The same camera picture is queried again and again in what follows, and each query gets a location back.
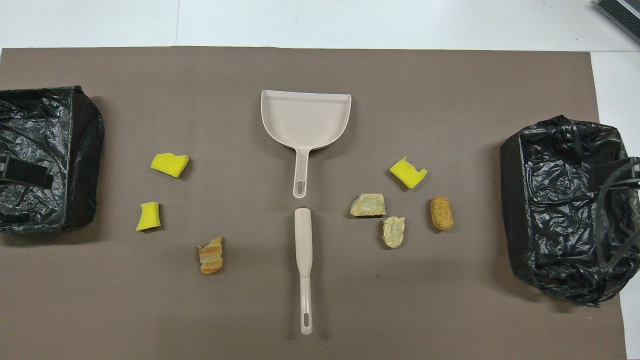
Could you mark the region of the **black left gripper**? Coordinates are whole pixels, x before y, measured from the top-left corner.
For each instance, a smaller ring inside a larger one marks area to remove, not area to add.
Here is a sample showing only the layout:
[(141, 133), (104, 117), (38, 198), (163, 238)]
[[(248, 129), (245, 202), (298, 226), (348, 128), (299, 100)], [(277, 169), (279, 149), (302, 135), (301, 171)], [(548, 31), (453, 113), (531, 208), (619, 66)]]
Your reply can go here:
[(0, 180), (41, 189), (53, 186), (47, 167), (9, 156), (0, 157)]

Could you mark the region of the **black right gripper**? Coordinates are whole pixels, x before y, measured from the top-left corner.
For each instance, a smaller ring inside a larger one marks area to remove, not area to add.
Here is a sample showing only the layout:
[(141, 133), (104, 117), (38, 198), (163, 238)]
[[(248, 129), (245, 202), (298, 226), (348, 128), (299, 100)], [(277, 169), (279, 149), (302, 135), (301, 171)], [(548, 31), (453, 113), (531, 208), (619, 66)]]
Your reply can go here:
[(633, 189), (640, 187), (640, 169), (638, 157), (626, 157), (595, 166), (590, 172), (590, 191), (612, 189)]

